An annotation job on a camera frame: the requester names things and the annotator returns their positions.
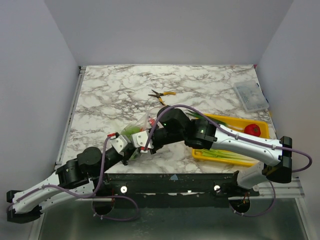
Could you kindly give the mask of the green toy grapes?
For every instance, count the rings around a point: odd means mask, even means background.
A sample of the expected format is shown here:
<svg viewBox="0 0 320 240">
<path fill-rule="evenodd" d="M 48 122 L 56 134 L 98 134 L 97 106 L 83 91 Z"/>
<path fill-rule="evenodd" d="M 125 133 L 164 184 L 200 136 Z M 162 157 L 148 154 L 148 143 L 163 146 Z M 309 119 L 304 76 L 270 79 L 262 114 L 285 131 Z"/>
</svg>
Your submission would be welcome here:
<svg viewBox="0 0 320 240">
<path fill-rule="evenodd" d="M 121 131 L 121 135 L 127 136 L 128 138 L 136 133 L 141 131 L 141 127 L 139 126 L 127 126 Z"/>
</svg>

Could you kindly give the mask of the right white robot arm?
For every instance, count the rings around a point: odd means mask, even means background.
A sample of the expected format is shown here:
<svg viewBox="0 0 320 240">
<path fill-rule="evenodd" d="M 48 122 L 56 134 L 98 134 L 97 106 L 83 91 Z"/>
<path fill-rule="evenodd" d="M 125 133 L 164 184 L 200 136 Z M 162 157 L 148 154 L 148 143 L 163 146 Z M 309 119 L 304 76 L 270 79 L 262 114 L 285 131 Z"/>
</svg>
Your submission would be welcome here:
<svg viewBox="0 0 320 240">
<path fill-rule="evenodd" d="M 141 152 L 155 153 L 164 145 L 181 142 L 193 149 L 217 149 L 253 158 L 258 162 L 234 175 L 230 191 L 241 196 L 253 186 L 266 181 L 280 184 L 292 180 L 292 139 L 261 138 L 230 129 L 200 114 L 190 119 L 182 105 L 165 106 L 157 113 L 152 128 L 132 135 L 133 144 Z"/>
</svg>

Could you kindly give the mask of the clear zip top bag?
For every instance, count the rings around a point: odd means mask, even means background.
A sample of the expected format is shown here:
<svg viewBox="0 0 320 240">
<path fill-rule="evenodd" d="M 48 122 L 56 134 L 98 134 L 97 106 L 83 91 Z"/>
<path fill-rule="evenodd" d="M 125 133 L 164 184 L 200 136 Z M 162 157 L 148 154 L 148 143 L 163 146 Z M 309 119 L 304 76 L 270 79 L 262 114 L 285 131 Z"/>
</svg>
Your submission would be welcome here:
<svg viewBox="0 0 320 240">
<path fill-rule="evenodd" d="M 138 148 L 133 152 L 129 160 L 135 160 L 141 156 L 141 154 L 147 153 L 148 148 L 145 148 L 146 141 L 149 137 L 149 133 L 142 133 L 139 136 L 132 138 L 132 135 L 147 131 L 156 125 L 156 129 L 160 127 L 155 121 L 157 119 L 157 113 L 160 110 L 159 107 L 151 108 L 148 110 L 137 122 L 128 124 L 121 132 L 121 135 L 126 136 L 129 140 L 133 140 L 133 144 L 137 143 Z"/>
</svg>

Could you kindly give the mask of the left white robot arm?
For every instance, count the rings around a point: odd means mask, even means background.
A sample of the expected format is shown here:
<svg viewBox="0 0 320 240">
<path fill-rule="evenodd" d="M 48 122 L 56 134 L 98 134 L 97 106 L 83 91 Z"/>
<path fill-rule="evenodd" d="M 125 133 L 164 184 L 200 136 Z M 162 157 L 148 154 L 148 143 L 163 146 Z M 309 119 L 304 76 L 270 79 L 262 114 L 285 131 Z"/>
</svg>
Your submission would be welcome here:
<svg viewBox="0 0 320 240">
<path fill-rule="evenodd" d="M 127 165 L 135 151 L 132 143 L 124 144 L 116 139 L 109 149 L 86 148 L 35 186 L 8 191 L 7 221 L 25 224 L 39 219 L 45 210 L 64 201 L 113 195 L 114 189 L 105 171 L 119 162 Z"/>
</svg>

